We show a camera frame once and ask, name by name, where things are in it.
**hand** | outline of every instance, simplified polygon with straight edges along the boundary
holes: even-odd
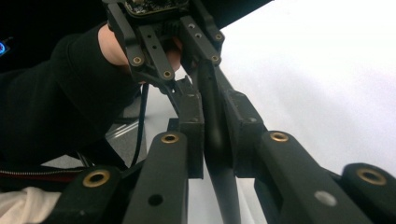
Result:
[[[107,59],[108,62],[118,66],[128,65],[128,59],[122,51],[114,33],[110,31],[107,24],[100,28],[98,33],[98,40],[99,47],[103,53],[103,56]],[[174,40],[178,49],[168,50],[166,52],[166,56],[173,69],[176,71],[180,67],[181,43],[176,38],[174,38]]]

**hole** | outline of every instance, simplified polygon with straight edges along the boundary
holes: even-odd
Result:
[[[324,190],[318,190],[317,192],[315,192],[315,198],[317,198],[318,201],[320,201],[321,203],[330,207],[334,207],[337,205],[337,200],[334,198],[334,196]]]
[[[368,169],[368,168],[360,168],[357,171],[358,176],[373,185],[386,185],[387,184],[387,179],[381,175],[378,171]]]
[[[105,176],[102,175],[102,174],[93,175],[93,176],[91,176],[90,181],[91,182],[98,182],[98,181],[103,180],[104,177]]]
[[[270,136],[277,142],[287,142],[289,140],[288,136],[283,133],[270,133]]]
[[[178,136],[175,134],[166,134],[161,138],[161,141],[166,144],[175,143],[178,141]]]
[[[163,196],[160,194],[153,194],[148,198],[148,204],[151,206],[158,206],[163,203]]]
[[[169,142],[170,142],[170,141],[175,141],[175,137],[174,137],[174,136],[166,136],[166,137],[165,137],[165,140],[166,140],[166,141],[169,141]]]

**black plastic part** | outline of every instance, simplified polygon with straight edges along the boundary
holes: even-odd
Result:
[[[167,127],[166,131],[178,132],[178,119],[169,119],[168,127]]]
[[[241,223],[233,156],[224,115],[223,102],[209,60],[198,64],[198,88],[202,94],[205,116],[205,161],[212,180],[224,223]]]
[[[216,51],[221,53],[224,34],[219,30],[214,18],[209,14],[201,1],[191,0],[191,15],[196,19],[199,26],[202,27]]]
[[[205,125],[201,94],[187,77],[177,82],[180,96],[178,130],[186,134],[189,149],[189,178],[204,178]]]
[[[365,163],[344,168],[340,184],[374,223],[396,223],[396,179]]]
[[[86,187],[83,184],[88,175],[103,171],[108,172],[108,180],[104,184],[97,187]],[[121,185],[120,171],[117,168],[92,167],[69,184],[49,217],[42,223],[120,223],[127,204],[126,195]]]
[[[122,184],[125,186],[126,189],[129,190],[129,196],[131,196],[130,194],[132,194],[133,189],[136,186],[137,179],[140,176],[140,172],[142,171],[144,163],[145,161],[140,161],[135,166],[130,167],[121,173]]]
[[[174,81],[175,72],[166,58],[163,46],[153,27],[150,25],[139,26],[138,32],[142,37],[141,39],[149,55],[150,62],[155,67],[154,71],[157,73],[155,77],[160,78],[165,85],[169,86]]]
[[[122,223],[187,223],[187,155],[184,134],[154,138]]]
[[[279,223],[283,199],[277,190],[274,180],[269,175],[265,178],[257,178],[254,181],[254,189],[256,190],[267,223]]]
[[[114,32],[121,48],[124,50],[131,70],[138,71],[144,64],[145,57],[134,30],[125,18],[117,1],[104,1],[104,4],[106,5],[108,25]]]
[[[278,190],[275,202],[282,199],[280,206],[263,209],[275,223],[371,223],[290,134],[264,133],[257,153],[259,180]],[[273,181],[265,178],[268,175]],[[262,205],[268,205],[265,200],[260,198]]]
[[[227,90],[223,93],[226,118],[233,150],[233,171],[240,178],[254,178],[255,148],[266,132],[262,118],[245,94]]]
[[[180,33],[178,37],[183,43],[182,56],[189,56],[188,61],[198,63],[199,60],[209,60],[214,65],[220,64],[221,58],[219,53],[206,37],[204,31],[198,26],[197,22],[191,16],[180,18]],[[186,65],[189,67],[191,62],[188,62],[187,64],[182,62],[182,65],[183,67],[186,67]]]

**black cable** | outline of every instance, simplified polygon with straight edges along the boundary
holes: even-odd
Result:
[[[142,145],[143,139],[143,128],[146,116],[146,105],[148,102],[148,95],[149,95],[149,84],[143,84],[142,88],[142,95],[140,98],[140,111],[139,111],[139,124],[137,127],[137,139],[136,139],[136,148],[134,149],[134,159],[132,160],[131,167],[136,165],[137,158],[139,157],[140,153],[140,146]]]

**white surface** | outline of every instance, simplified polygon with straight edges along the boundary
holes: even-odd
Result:
[[[41,223],[48,217],[60,192],[46,192],[33,187],[0,192],[0,223]]]
[[[292,134],[323,167],[352,162],[396,176],[396,3],[276,0],[224,28],[221,69],[269,130]],[[175,118],[151,88],[148,145]],[[263,223],[238,180],[243,223]],[[222,223],[208,176],[190,182],[189,223]]]

